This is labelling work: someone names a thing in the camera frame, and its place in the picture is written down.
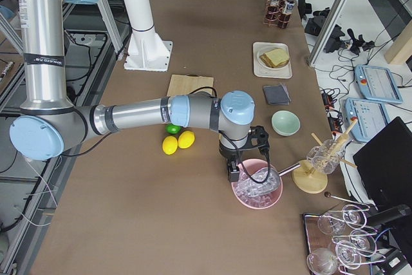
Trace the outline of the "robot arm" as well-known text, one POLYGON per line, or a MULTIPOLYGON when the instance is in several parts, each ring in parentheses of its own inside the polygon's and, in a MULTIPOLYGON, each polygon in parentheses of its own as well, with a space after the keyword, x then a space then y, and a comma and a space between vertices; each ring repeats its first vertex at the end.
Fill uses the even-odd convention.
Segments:
POLYGON ((19 0, 26 100, 10 126, 10 140, 22 155, 47 160, 88 139, 153 124, 203 128, 220 134, 228 179, 239 179, 241 152, 251 148, 254 101, 244 91, 217 98, 203 91, 124 105, 86 106, 91 74, 68 91, 62 6, 103 5, 103 0, 19 0))

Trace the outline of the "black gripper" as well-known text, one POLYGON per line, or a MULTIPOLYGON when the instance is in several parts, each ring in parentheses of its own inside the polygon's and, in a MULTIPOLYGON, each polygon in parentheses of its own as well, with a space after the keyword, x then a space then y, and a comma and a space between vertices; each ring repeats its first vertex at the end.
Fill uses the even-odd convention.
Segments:
POLYGON ((232 149, 219 142, 220 155, 226 159, 228 181, 237 182, 239 180, 240 170, 238 164, 241 161, 241 151, 232 149))

